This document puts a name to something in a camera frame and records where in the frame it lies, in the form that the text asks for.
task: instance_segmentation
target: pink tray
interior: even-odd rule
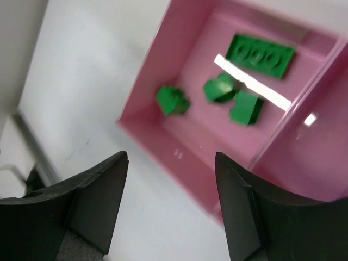
[[[209,104],[202,92],[222,71],[214,59],[225,56],[236,32],[296,46],[283,80],[241,68],[290,103],[284,111],[266,102],[251,127],[230,122],[232,104]],[[348,63],[346,44],[236,1],[172,0],[119,123],[210,213],[219,204],[217,151],[292,192],[336,199],[348,191],[348,117],[341,105],[348,74],[337,70]],[[162,115],[154,95],[163,84],[184,89],[191,100],[185,115]],[[316,121],[306,126],[310,114]]]

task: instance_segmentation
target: pink box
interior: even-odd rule
[[[202,92],[222,71],[214,59],[225,56],[236,32],[296,47],[283,80],[241,68],[290,101],[285,111],[266,102],[249,127],[229,120],[230,103],[207,103]],[[217,216],[217,151],[287,190],[335,200],[348,192],[346,69],[347,40],[339,35],[237,1],[172,0],[119,124]],[[191,101],[186,114],[162,115],[154,95],[163,84],[183,88]]]

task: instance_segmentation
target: green block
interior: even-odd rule
[[[234,100],[234,107],[229,111],[230,119],[246,126],[255,124],[264,100],[246,91],[237,93]]]
[[[295,49],[275,42],[235,34],[226,59],[236,65],[281,79],[287,70]]]
[[[181,89],[164,85],[156,93],[156,101],[165,116],[184,114],[190,107],[190,102]]]
[[[234,79],[228,73],[222,72],[216,79],[208,80],[203,91],[208,102],[224,103],[234,97],[238,88]]]

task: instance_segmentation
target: green toy brick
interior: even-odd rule
[[[281,79],[295,53],[290,46],[235,34],[226,54],[226,59],[236,65]]]
[[[264,100],[246,91],[237,93],[234,100],[234,107],[229,111],[230,119],[246,126],[255,124]]]
[[[238,92],[238,87],[228,73],[222,72],[216,79],[206,82],[203,92],[208,102],[225,103],[234,97]]]
[[[157,91],[156,101],[165,116],[184,114],[190,107],[184,92],[169,85],[164,85]]]

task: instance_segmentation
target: white strip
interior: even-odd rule
[[[214,60],[214,63],[216,63],[219,67],[232,75],[232,77],[236,80],[243,82],[248,89],[265,97],[265,99],[269,100],[275,106],[281,108],[284,111],[287,111],[290,108],[291,101],[289,101],[276,91],[273,91],[271,88],[268,88],[266,85],[260,83],[247,73],[243,72],[241,69],[233,65],[230,61],[226,60],[222,55],[218,54]]]

